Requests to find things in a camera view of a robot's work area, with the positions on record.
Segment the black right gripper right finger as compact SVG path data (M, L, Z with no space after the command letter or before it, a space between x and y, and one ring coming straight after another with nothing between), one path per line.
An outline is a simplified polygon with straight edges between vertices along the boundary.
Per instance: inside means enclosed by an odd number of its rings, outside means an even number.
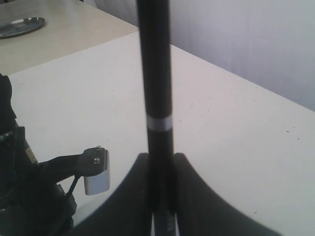
M182 236L274 236L276 232L221 198L182 153L173 155L175 211Z

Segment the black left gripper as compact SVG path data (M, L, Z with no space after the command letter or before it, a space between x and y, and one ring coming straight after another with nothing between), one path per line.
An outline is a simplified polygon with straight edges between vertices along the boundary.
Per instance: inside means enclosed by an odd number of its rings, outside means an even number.
M78 179L68 192L59 184L70 176L78 176L77 160L1 164L0 234L60 236L71 230L77 209L72 192Z

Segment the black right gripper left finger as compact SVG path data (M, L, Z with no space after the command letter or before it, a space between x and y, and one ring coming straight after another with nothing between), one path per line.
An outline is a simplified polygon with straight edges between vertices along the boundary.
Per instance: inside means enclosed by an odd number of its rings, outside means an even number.
M149 236L148 154L137 156L113 194L87 219L71 230L72 236Z

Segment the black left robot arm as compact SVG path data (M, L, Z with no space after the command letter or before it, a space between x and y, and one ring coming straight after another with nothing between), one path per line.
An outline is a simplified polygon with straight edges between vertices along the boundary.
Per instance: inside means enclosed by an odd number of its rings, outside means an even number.
M0 234L60 236L73 228L76 203L61 185L42 177L11 107L12 86L0 77Z

